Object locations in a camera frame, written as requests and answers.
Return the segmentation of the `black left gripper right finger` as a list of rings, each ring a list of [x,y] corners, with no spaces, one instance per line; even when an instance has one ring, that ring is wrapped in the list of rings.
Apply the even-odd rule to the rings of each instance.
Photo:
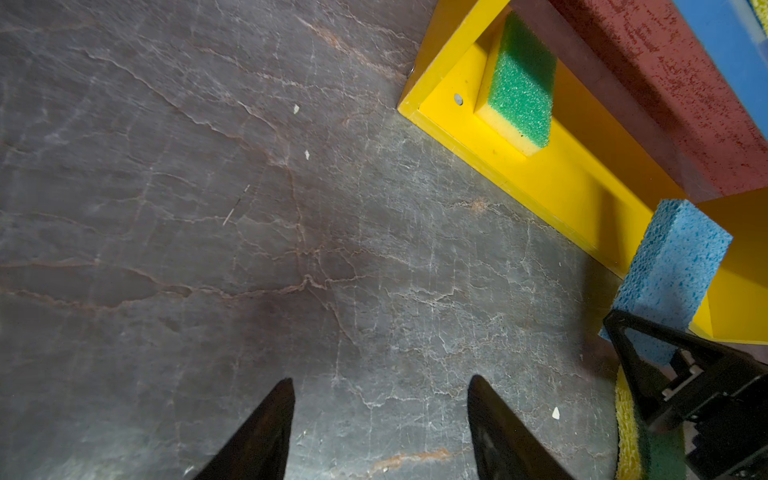
[[[469,382],[467,415],[480,479],[571,477],[478,374]]]

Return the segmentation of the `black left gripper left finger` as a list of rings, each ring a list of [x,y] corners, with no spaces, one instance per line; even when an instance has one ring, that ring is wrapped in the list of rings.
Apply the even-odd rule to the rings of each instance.
[[[292,379],[279,381],[194,479],[282,480],[295,401]]]

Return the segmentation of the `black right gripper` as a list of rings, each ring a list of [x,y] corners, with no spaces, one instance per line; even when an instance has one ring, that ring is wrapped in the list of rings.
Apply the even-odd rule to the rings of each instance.
[[[688,422],[686,463],[700,479],[767,477],[767,365],[621,310],[603,321],[645,425]]]

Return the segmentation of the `dark green wavy sponge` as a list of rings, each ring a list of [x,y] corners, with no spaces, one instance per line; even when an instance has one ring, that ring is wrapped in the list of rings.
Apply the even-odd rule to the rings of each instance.
[[[619,368],[615,385],[618,460],[615,478],[685,479],[684,433],[678,428],[657,434],[643,423],[626,375]]]

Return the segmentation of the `bright green yellow sponge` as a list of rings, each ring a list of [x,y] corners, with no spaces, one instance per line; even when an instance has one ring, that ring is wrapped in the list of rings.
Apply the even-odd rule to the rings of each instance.
[[[493,36],[475,114],[521,154],[549,144],[557,58],[515,13]]]

